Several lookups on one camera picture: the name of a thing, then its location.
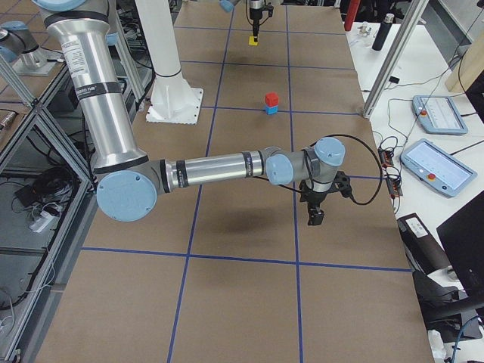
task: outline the black cylinder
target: black cylinder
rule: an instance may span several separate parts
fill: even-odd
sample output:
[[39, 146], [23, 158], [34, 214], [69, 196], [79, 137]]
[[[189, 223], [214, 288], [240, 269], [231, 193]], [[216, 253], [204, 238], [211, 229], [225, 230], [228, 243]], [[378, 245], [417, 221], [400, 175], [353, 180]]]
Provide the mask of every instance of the black cylinder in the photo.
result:
[[371, 47], [375, 51], [381, 51], [383, 48], [383, 44], [385, 43], [386, 37], [390, 31], [390, 27], [393, 23], [393, 14], [387, 14], [385, 19], [383, 19], [382, 23], [380, 24], [380, 28], [378, 29], [377, 37], [373, 42], [373, 46]]

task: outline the red cylinder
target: red cylinder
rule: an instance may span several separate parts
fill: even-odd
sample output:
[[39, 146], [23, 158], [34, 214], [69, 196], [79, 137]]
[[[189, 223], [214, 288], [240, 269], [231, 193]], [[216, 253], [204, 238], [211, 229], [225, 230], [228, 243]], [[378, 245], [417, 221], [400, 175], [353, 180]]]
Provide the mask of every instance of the red cylinder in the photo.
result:
[[360, 7], [360, 0], [351, 0], [349, 3], [348, 11], [346, 12], [345, 19], [345, 31], [350, 31], [355, 21], [356, 14], [358, 13], [358, 8]]

